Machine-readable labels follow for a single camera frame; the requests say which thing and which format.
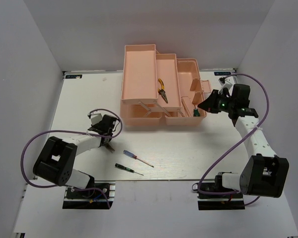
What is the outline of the green orange screwdriver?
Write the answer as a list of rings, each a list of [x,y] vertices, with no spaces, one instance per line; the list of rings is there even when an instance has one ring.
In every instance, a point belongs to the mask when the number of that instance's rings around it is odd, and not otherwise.
[[[195,109],[193,110],[193,116],[194,116],[194,117],[199,117],[199,116],[200,116],[199,110],[198,110],[197,108],[195,108]]]

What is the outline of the yellow pliers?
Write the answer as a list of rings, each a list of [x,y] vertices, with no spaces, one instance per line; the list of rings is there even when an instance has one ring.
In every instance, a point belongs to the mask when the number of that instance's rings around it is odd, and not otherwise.
[[[115,152],[115,149],[109,143],[105,144],[104,146],[111,153],[114,153]]]
[[[160,88],[158,88],[157,91],[158,91],[159,95],[163,98],[163,100],[168,104],[168,99],[166,96],[164,83],[160,78],[158,79],[158,82],[160,83]]]

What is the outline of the pink plastic toolbox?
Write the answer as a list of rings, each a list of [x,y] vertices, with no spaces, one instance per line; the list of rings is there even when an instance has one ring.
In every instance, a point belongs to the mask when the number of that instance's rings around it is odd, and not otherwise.
[[[198,126],[210,93],[194,58],[162,54],[155,44],[126,45],[120,116],[126,126]]]

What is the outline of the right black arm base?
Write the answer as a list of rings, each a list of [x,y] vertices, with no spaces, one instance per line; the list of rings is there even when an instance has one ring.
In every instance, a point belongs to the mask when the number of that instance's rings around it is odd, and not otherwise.
[[[201,183],[200,190],[209,194],[198,191],[198,182],[194,183],[191,189],[197,194],[199,211],[245,209],[243,195],[241,193],[232,194],[233,189],[223,187],[222,173],[218,173],[213,181],[204,181]]]

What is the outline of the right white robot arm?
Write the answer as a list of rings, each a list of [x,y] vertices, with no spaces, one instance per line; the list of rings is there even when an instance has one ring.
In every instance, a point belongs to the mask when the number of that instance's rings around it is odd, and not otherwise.
[[[255,109],[249,107],[250,87],[235,84],[233,91],[227,88],[213,90],[198,107],[209,113],[226,112],[242,137],[249,160],[241,173],[220,172],[215,177],[214,192],[221,198],[234,192],[243,195],[278,198],[281,196],[289,162],[279,157],[260,130]]]

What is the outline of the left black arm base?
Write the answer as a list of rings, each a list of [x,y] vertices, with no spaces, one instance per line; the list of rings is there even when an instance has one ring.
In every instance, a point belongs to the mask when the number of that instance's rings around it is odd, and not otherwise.
[[[63,209],[74,210],[109,210],[106,198],[109,205],[112,206],[115,197],[115,182],[96,182],[95,187],[102,190],[76,191],[73,188],[66,188]]]

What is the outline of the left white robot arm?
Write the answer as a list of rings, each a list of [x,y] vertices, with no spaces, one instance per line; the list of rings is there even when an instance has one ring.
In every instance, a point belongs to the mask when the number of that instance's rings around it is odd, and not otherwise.
[[[110,115],[95,114],[88,129],[95,132],[95,136],[79,134],[65,139],[49,137],[34,164],[33,173],[57,186],[78,188],[85,198],[93,196],[94,177],[75,170],[75,158],[91,149],[108,147],[117,120]]]

